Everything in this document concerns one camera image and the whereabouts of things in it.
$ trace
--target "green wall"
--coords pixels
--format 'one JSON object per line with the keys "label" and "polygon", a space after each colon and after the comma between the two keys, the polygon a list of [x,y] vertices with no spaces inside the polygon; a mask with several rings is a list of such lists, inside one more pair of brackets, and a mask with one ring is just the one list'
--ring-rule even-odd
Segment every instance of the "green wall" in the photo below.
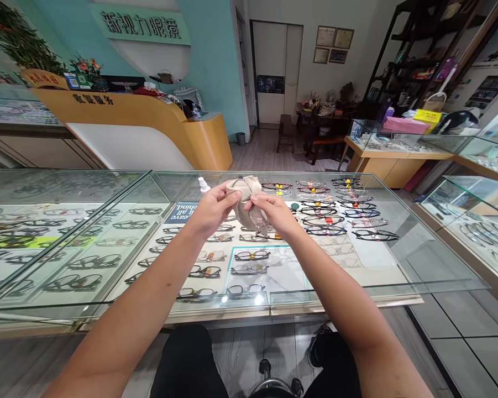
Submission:
{"label": "green wall", "polygon": [[[107,75],[141,76],[103,35],[89,1],[30,1],[70,54],[95,58]],[[222,112],[229,140],[235,141],[235,133],[245,131],[245,115],[230,1],[178,0],[178,5],[192,44],[190,71],[179,85],[196,87],[207,111]],[[161,89],[172,93],[177,86]]]}

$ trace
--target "shoe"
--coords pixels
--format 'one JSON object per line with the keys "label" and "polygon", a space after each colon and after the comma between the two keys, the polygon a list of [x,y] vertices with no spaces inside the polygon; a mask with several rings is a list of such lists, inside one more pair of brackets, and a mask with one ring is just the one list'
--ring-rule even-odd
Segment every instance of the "shoe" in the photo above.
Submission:
{"label": "shoe", "polygon": [[315,345],[315,341],[317,340],[317,337],[322,335],[322,334],[328,334],[328,333],[333,333],[336,332],[337,329],[335,326],[332,324],[332,321],[327,320],[325,323],[323,323],[321,326],[319,326],[319,329],[315,331],[315,334],[311,338],[310,346],[308,347],[308,363],[312,368],[320,368],[321,364],[317,358],[317,353],[316,350],[313,349]]}

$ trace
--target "white door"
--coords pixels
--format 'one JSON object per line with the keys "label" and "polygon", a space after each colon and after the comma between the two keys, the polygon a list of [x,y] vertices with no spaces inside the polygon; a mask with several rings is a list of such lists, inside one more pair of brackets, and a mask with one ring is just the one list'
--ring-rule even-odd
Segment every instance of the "white door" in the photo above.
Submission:
{"label": "white door", "polygon": [[[260,123],[279,124],[283,113],[292,116],[296,113],[302,31],[298,25],[253,22]],[[280,83],[271,84],[273,88],[269,89],[265,82],[271,80]]]}

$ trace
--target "beige cloth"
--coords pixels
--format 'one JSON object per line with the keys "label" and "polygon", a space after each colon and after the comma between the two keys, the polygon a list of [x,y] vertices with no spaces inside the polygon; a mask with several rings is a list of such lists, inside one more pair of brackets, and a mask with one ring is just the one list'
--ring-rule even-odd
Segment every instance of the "beige cloth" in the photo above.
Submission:
{"label": "beige cloth", "polygon": [[259,195],[261,193],[261,185],[258,178],[255,176],[247,176],[245,178],[238,178],[227,184],[227,195],[239,191],[242,197],[239,202],[234,205],[234,213],[236,218],[247,229],[252,231],[259,231],[267,237],[269,226],[269,218],[265,212],[256,206],[250,208],[247,212],[243,207],[250,201],[251,195]]}

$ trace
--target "glass display case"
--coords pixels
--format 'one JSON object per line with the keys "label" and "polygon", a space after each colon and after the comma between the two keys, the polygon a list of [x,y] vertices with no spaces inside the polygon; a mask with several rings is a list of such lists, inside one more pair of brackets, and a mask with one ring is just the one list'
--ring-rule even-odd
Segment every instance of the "glass display case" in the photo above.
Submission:
{"label": "glass display case", "polygon": [[[486,288],[372,174],[251,174],[266,193],[285,200],[308,237],[380,306]],[[215,186],[240,175],[250,174],[150,173],[1,289],[0,315],[78,325],[97,319],[185,225],[202,196],[197,178]],[[90,235],[100,224],[103,231]],[[266,237],[242,228],[232,212],[204,244],[167,322],[322,310],[289,245],[272,229]]]}
{"label": "glass display case", "polygon": [[[46,256],[45,251],[144,175],[115,170],[0,170],[0,291],[40,258],[51,266],[66,261],[70,253]],[[99,218],[88,236],[102,234],[106,220]],[[25,282],[21,290],[30,286]]]}
{"label": "glass display case", "polygon": [[498,173],[498,142],[493,139],[474,137],[459,156]]}
{"label": "glass display case", "polygon": [[444,176],[420,208],[438,225],[441,237],[453,242],[450,246],[466,255],[474,269],[483,269],[483,264],[486,269],[484,274],[479,271],[482,276],[491,272],[498,277],[498,181]]}
{"label": "glass display case", "polygon": [[354,119],[350,139],[363,151],[393,152],[412,155],[450,155],[471,137],[461,135],[410,134],[389,130],[377,121]]}

